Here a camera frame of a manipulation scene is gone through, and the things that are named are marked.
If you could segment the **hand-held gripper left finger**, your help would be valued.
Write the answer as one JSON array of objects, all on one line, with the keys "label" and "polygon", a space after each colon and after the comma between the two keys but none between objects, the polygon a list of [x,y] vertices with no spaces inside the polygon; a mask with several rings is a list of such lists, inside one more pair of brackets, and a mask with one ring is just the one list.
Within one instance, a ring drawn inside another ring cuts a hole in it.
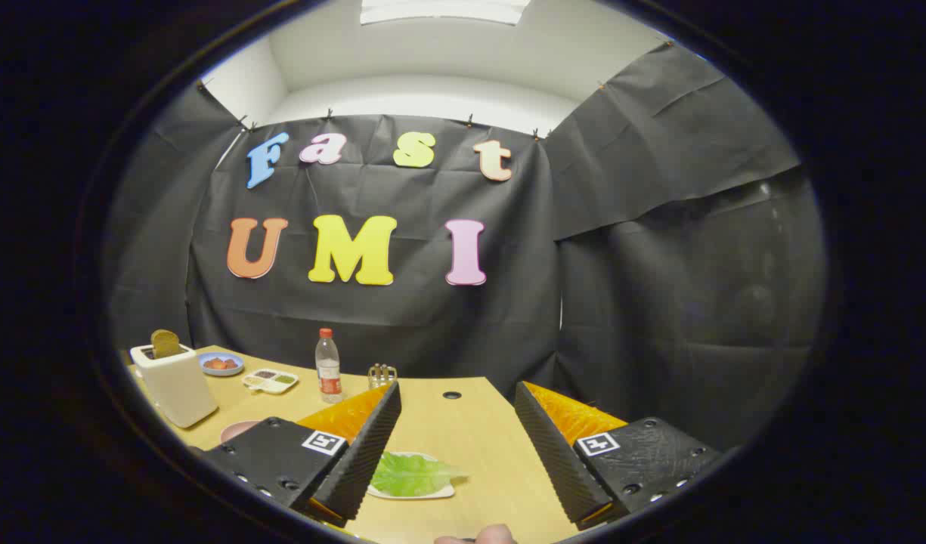
[{"label": "hand-held gripper left finger", "polygon": [[298,422],[267,417],[203,460],[270,502],[344,527],[357,517],[402,407],[393,383]]}]

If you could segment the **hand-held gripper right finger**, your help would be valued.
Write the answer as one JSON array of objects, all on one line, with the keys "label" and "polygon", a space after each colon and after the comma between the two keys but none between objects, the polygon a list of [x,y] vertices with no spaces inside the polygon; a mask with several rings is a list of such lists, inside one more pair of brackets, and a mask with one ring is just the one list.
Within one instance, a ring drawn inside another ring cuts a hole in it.
[{"label": "hand-held gripper right finger", "polygon": [[672,496],[722,454],[662,418],[625,422],[530,382],[516,386],[514,410],[579,530]]}]

